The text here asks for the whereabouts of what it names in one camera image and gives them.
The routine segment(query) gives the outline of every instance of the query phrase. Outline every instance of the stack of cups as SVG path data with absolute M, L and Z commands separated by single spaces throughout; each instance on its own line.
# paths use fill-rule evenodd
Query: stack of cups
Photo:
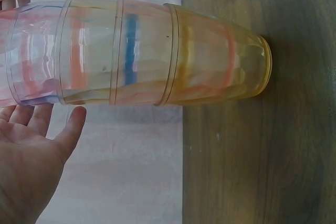
M 0 106 L 200 104 L 257 95 L 260 36 L 175 5 L 68 0 L 0 13 Z

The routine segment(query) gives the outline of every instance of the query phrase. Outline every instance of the wooden table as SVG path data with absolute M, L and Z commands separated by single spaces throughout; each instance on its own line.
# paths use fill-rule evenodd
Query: wooden table
M 263 35 L 256 98 L 184 109 L 184 224 L 336 223 L 336 0 L 183 0 Z

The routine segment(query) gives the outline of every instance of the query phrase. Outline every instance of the blue stripe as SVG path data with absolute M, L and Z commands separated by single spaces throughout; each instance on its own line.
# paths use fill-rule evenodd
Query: blue stripe
M 133 64 L 135 58 L 135 42 L 137 35 L 138 16 L 128 14 L 126 16 L 126 52 L 125 52 L 125 86 L 132 85 L 137 82 L 137 73 L 133 71 Z

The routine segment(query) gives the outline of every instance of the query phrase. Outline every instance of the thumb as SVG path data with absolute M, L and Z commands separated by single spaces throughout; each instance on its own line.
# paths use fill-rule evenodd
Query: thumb
M 55 140 L 53 141 L 60 151 L 61 159 L 64 164 L 78 143 L 85 119 L 86 109 L 83 107 L 75 108 L 71 113 L 70 119 L 65 125 L 64 129 L 56 136 Z

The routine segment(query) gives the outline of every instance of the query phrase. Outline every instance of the white paper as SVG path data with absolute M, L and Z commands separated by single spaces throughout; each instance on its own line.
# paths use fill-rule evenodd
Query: white paper
M 181 224 L 181 108 L 97 104 L 87 109 L 79 144 L 38 223 Z M 71 110 L 55 106 L 49 137 L 60 132 Z

